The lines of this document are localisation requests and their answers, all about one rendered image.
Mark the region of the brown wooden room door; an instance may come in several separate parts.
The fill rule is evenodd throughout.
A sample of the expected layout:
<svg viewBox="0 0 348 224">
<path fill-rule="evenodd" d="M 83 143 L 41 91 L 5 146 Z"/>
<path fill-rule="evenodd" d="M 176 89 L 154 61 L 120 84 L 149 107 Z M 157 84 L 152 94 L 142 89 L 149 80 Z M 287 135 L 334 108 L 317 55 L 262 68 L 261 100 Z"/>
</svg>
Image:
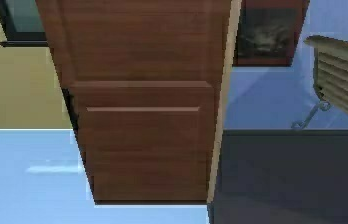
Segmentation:
<svg viewBox="0 0 348 224">
<path fill-rule="evenodd" d="M 36 0 L 94 201 L 203 204 L 231 0 Z"/>
</svg>

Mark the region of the red framed dark picture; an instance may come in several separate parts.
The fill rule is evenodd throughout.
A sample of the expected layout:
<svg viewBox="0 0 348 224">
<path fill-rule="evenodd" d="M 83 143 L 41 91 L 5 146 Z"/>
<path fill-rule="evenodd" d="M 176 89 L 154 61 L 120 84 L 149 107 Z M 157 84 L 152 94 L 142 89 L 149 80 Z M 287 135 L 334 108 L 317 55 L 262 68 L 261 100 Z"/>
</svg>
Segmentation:
<svg viewBox="0 0 348 224">
<path fill-rule="evenodd" d="M 291 66 L 309 4 L 310 0 L 242 0 L 234 66 Z"/>
</svg>

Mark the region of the tan slatted bench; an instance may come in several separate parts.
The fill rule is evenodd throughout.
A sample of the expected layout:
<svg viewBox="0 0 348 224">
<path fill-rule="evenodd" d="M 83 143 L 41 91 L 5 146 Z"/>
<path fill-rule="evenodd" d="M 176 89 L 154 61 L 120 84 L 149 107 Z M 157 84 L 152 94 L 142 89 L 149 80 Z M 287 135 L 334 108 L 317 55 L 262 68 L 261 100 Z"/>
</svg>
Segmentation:
<svg viewBox="0 0 348 224">
<path fill-rule="evenodd" d="M 314 48 L 313 89 L 319 101 L 304 120 L 292 123 L 293 130 L 305 129 L 319 110 L 333 106 L 348 115 L 348 41 L 312 35 L 304 43 Z"/>
</svg>

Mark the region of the black framed window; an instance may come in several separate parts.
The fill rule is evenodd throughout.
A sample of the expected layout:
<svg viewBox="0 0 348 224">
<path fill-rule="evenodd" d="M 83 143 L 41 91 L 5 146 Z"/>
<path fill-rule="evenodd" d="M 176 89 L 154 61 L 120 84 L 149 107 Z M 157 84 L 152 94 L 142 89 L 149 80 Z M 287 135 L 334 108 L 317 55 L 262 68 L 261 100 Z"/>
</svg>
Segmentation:
<svg viewBox="0 0 348 224">
<path fill-rule="evenodd" d="M 0 0 L 2 47 L 47 47 L 35 0 Z"/>
</svg>

